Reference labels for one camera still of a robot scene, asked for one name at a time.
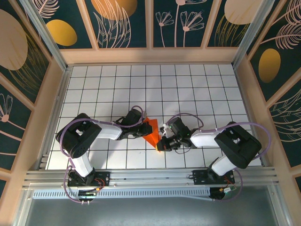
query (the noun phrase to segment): floor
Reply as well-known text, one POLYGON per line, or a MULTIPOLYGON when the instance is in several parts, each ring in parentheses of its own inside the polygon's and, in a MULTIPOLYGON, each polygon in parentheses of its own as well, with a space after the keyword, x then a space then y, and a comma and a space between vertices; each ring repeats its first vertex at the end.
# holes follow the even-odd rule
MULTIPOLYGON (((248 121, 231 65, 118 65, 77 66, 72 70, 56 133, 79 113, 102 121, 114 121, 139 105, 159 126, 177 113, 198 115, 204 129, 230 121, 248 121)), ((190 128, 191 116, 182 116, 190 128)), ((222 156, 219 148, 191 149, 184 154, 158 152, 143 138, 114 141, 96 139, 89 158, 96 169, 151 169, 208 167, 222 156)), ((46 169, 69 165, 53 141, 46 169)), ((261 166, 259 159, 250 166, 261 166)))

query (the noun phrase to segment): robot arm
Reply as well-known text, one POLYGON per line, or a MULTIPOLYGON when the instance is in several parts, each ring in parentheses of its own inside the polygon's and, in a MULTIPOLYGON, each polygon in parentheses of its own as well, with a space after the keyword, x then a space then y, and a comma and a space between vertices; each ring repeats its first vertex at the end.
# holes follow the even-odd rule
MULTIPOLYGON (((88 158, 87 150, 98 138, 108 138, 112 140, 122 140, 128 138, 138 138, 152 133, 152 127, 148 122, 142 122, 133 127, 141 119, 142 113, 132 109, 126 117, 121 117, 113 124, 94 123, 91 121, 79 121, 71 125, 63 137, 63 149, 69 154, 70 162, 75 169, 78 179, 82 184, 90 185, 95 178, 95 169, 88 158)), ((74 120, 90 119, 86 114, 79 114, 74 120)), ((59 142, 64 128, 58 132, 56 140, 59 142)))
POLYGON ((198 129, 189 130, 182 120, 176 117, 168 125, 164 124, 160 130, 165 136, 157 143, 159 151, 176 150, 181 145, 190 148, 221 148, 225 155, 216 159, 207 169, 212 180, 236 167, 245 169, 261 150, 260 142, 241 126, 233 126, 222 132, 203 133, 198 129))

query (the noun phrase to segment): orange triangular block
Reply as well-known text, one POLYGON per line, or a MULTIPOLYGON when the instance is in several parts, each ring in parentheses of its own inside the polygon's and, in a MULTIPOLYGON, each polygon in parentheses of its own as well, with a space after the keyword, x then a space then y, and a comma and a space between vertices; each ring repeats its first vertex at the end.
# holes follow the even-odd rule
POLYGON ((158 130, 158 121, 157 119, 149 119, 146 117, 146 120, 148 121, 149 124, 152 127, 152 133, 144 136, 143 138, 150 143, 150 145, 152 145, 154 148, 156 148, 157 143, 159 142, 159 140, 161 139, 161 136, 159 135, 159 130, 158 130))

